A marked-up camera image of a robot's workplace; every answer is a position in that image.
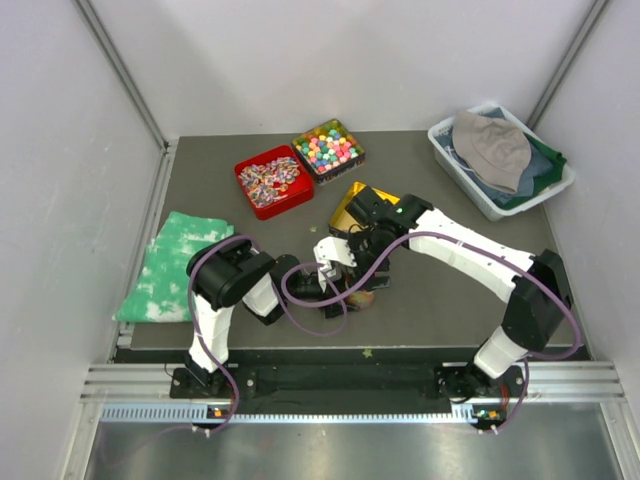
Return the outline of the golden tin with star candies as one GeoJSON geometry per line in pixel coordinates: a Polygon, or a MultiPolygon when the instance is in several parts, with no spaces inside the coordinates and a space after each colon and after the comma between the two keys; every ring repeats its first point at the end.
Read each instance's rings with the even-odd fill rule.
{"type": "Polygon", "coordinates": [[[354,182],[349,187],[329,220],[328,228],[331,235],[345,238],[351,226],[357,225],[357,221],[346,211],[346,207],[349,202],[366,187],[367,184],[362,182],[354,182]]]}

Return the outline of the clear plastic jar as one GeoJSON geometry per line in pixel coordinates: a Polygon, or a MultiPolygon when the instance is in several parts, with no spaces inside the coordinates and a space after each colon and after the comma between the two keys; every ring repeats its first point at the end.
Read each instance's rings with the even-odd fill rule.
{"type": "Polygon", "coordinates": [[[354,311],[361,311],[371,307],[375,300],[373,291],[359,290],[348,297],[348,304],[354,311]]]}

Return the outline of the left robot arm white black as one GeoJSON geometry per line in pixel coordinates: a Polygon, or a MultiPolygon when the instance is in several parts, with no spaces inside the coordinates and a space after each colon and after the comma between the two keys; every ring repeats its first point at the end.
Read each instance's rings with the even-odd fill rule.
{"type": "Polygon", "coordinates": [[[284,315],[281,281],[299,264],[294,255],[260,252],[245,238],[218,242],[191,258],[187,301],[194,336],[184,366],[172,373],[172,398],[213,398],[233,385],[227,363],[235,307],[243,305],[265,325],[275,323],[284,315]]]}

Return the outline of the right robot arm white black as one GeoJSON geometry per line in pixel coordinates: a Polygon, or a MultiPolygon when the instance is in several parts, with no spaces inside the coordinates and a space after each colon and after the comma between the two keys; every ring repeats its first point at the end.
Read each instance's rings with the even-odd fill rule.
{"type": "Polygon", "coordinates": [[[348,234],[356,270],[364,276],[402,246],[427,255],[480,283],[506,305],[503,320],[464,368],[440,384],[453,399],[487,396],[503,374],[529,354],[539,354],[570,312],[573,298],[560,256],[534,255],[492,241],[447,217],[431,203],[407,194],[397,202],[364,187],[345,207],[359,225],[348,234]]]}

